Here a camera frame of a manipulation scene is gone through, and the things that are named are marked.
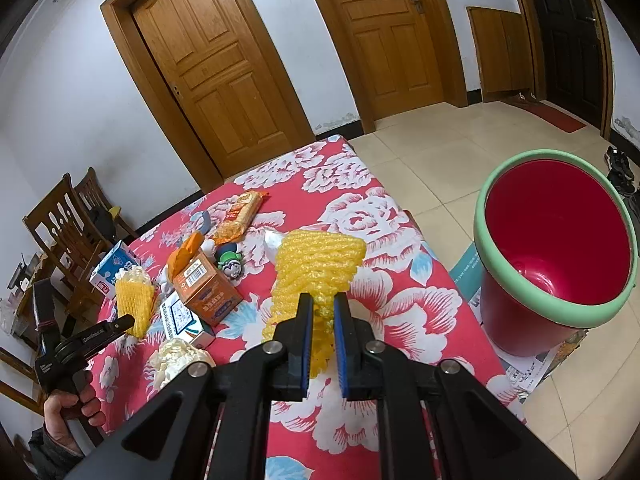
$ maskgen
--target red bucket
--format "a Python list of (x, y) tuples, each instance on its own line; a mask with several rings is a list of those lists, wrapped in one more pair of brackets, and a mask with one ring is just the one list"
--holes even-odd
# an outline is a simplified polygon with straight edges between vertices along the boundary
[(569, 153), (535, 150), (497, 168), (478, 198), (474, 238), (486, 269), (484, 328), (517, 356), (607, 322), (635, 283), (636, 237), (622, 200)]

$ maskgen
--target doormat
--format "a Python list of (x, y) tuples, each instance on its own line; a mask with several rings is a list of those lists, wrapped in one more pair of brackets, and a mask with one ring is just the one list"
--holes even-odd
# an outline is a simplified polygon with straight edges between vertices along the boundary
[(526, 110), (527, 112), (534, 114), (541, 119), (544, 119), (547, 123), (552, 124), (556, 128), (560, 128), (568, 134), (572, 134), (576, 130), (584, 127), (584, 123), (581, 123), (580, 121), (565, 114), (564, 112), (561, 112), (557, 108), (545, 105), (544, 103), (536, 101), (532, 102), (523, 99), (520, 96), (507, 97), (506, 99), (503, 99), (502, 102), (507, 103), (511, 106), (515, 106), (516, 108)]

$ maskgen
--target green rim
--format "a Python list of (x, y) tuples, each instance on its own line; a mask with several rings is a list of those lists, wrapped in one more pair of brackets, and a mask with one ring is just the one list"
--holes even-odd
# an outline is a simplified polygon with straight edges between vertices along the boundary
[[(533, 283), (518, 273), (505, 257), (502, 256), (502, 253), (498, 250), (498, 247), (489, 234), (489, 229), (486, 226), (486, 220), (484, 218), (484, 205), (492, 185), (511, 168), (529, 160), (540, 160), (544, 158), (562, 160), (590, 174), (609, 193), (622, 215), (629, 238), (631, 268), (629, 269), (629, 276), (626, 280), (625, 288), (616, 298), (607, 303), (600, 305), (581, 305), (561, 300), (537, 288)], [(636, 268), (638, 266), (638, 246), (636, 245), (636, 232), (631, 223), (629, 212), (622, 203), (618, 192), (606, 177), (591, 164), (571, 153), (559, 152), (558, 150), (533, 150), (516, 155), (498, 166), (480, 190), (474, 217), (474, 238), (476, 240), (478, 255), (484, 268), (512, 298), (526, 305), (537, 314), (540, 314), (540, 316), (566, 326), (593, 328), (606, 323), (622, 308), (625, 301), (628, 300), (631, 290), (635, 286)]]

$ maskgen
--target black sleeve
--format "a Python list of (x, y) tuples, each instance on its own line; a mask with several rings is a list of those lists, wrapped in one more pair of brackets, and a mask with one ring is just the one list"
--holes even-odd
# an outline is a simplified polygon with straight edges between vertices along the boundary
[(62, 480), (84, 458), (54, 442), (44, 428), (31, 433), (29, 448), (40, 480)]

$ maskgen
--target black door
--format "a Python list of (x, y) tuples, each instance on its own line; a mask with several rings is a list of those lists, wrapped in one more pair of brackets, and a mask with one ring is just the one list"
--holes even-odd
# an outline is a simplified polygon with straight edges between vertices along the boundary
[(602, 53), (591, 0), (534, 0), (545, 53), (546, 98), (600, 127)]

